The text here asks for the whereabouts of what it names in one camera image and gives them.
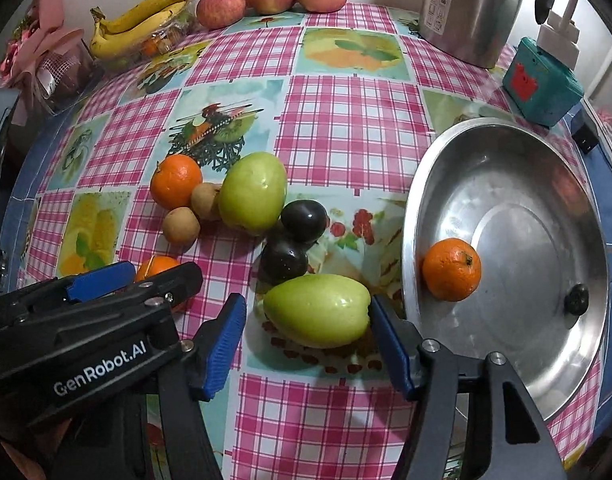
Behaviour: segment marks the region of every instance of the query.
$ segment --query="metal bolt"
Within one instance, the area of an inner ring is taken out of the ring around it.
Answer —
[[[146,306],[160,306],[164,304],[164,299],[157,296],[156,298],[148,298],[148,300],[144,301],[144,305]]]
[[[491,352],[488,354],[488,358],[496,365],[503,365],[506,363],[506,356],[502,352]]]
[[[182,339],[180,343],[182,345],[182,352],[184,353],[190,352],[195,347],[195,343],[193,343],[192,339]]]
[[[427,352],[437,352],[440,349],[440,345],[434,339],[424,339],[422,341],[422,348]]]

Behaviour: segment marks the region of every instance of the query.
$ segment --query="banana bunch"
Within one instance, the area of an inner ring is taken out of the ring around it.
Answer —
[[[95,20],[90,53],[99,59],[121,56],[179,14],[187,1],[144,0],[116,20],[107,20],[99,7],[90,9]]]

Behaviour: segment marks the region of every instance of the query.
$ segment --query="teal box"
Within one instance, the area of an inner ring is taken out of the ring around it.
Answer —
[[[527,120],[549,128],[584,95],[572,71],[531,38],[520,41],[504,88]]]

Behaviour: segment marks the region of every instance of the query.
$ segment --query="oval metal tray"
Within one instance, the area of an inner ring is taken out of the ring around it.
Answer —
[[[420,263],[439,240],[470,243],[482,262],[466,300],[436,300]],[[564,159],[513,123],[465,121],[441,134],[410,187],[402,248],[406,316],[423,337],[512,362],[544,419],[575,394],[600,344],[608,301],[604,240],[592,204]],[[576,283],[588,311],[564,312]]]

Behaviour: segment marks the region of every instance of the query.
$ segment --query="green fruit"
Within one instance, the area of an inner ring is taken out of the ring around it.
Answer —
[[[275,155],[241,158],[228,170],[218,195],[222,220],[253,235],[268,231],[282,212],[287,186],[286,168]]]
[[[361,283],[336,274],[306,274],[272,288],[266,316],[285,336],[312,348],[336,348],[368,328],[371,295]]]

